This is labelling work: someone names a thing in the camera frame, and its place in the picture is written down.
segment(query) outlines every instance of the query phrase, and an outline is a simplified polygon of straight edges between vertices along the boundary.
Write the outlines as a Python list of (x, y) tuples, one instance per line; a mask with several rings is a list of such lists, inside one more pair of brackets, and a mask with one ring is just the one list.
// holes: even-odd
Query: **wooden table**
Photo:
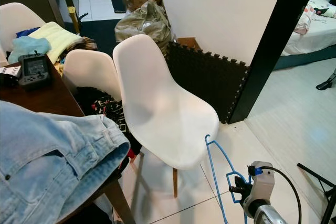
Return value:
[[(0, 99), (20, 105), (35, 112), (84, 116), (84, 113), (63, 83), (60, 75), (56, 69), (51, 66), (50, 61), (49, 65), (52, 78), (50, 85), (31, 91), (25, 91), (19, 85), (14, 87), (1, 86)], [(7, 67), (15, 66), (19, 66), (19, 63), (11, 64)], [(105, 193), (122, 221), (125, 224), (135, 224), (131, 210), (118, 183), (119, 178), (121, 178), (121, 174), (119, 170), (116, 169), (104, 182), (104, 184), (93, 195), (91, 195), (87, 201), (85, 201), (78, 209), (58, 223), (65, 223), (66, 220), (77, 214), (81, 209), (88, 206), (100, 195)]]

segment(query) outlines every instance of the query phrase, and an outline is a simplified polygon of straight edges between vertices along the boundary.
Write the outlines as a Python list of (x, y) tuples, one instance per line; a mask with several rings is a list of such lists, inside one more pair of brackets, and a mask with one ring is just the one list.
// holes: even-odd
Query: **wooden chair leg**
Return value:
[(177, 169), (173, 168), (174, 198), (177, 198)]
[[(143, 157), (144, 154), (142, 152), (139, 152), (139, 155), (141, 157)], [(131, 158), (131, 162), (130, 163), (133, 164), (136, 158), (137, 158), (137, 155), (134, 158)]]
[(106, 188), (105, 194), (124, 224), (135, 224), (132, 212), (117, 180)]

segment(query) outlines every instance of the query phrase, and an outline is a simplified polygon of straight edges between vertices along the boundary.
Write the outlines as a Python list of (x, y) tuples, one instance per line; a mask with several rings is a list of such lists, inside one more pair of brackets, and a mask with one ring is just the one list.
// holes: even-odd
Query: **yellow towel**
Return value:
[(46, 23), (35, 32), (29, 34), (29, 37), (35, 39), (46, 38), (49, 41), (51, 49), (47, 52), (47, 55), (52, 64), (56, 62), (64, 49), (80, 38), (80, 36), (64, 30), (55, 22)]

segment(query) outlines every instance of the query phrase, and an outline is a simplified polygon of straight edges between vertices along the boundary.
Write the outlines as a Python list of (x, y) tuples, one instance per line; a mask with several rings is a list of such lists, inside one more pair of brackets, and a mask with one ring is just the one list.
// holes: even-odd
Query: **light blue jeans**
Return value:
[(79, 207), (130, 148), (103, 115), (35, 113), (0, 101), (0, 223), (55, 223)]

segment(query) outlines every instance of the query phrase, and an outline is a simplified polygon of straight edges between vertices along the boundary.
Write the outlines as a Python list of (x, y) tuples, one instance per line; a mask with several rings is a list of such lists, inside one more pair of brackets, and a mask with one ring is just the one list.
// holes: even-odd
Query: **black tripod leg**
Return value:
[(326, 211), (324, 212), (321, 224), (328, 224), (331, 214), (334, 210), (334, 207), (336, 205), (336, 186), (332, 189), (332, 195), (330, 197), (329, 203), (327, 205)]
[(334, 210), (334, 207), (336, 205), (336, 185), (334, 185), (330, 181), (326, 180), (322, 176), (318, 175), (317, 173), (313, 172), (311, 169), (305, 167), (304, 165), (302, 165), (300, 163), (298, 163), (298, 167), (305, 170), (307, 173), (311, 174), (312, 176), (319, 179), (320, 181), (326, 183), (328, 186), (332, 187), (332, 189), (330, 190), (331, 191), (331, 196), (330, 196), (326, 211), (324, 212), (324, 215), (323, 215), (323, 218), (322, 218), (322, 221), (321, 221), (321, 224), (328, 224), (329, 220), (330, 220), (330, 217), (332, 215), (332, 212)]
[(330, 187), (334, 187), (335, 185), (331, 183), (329, 180), (326, 180), (322, 176), (318, 175), (316, 172), (313, 172), (311, 169), (305, 167), (304, 165), (298, 163), (298, 167), (300, 167), (302, 170), (305, 170), (307, 173), (313, 175), (315, 178), (321, 180), (323, 183), (327, 184)]

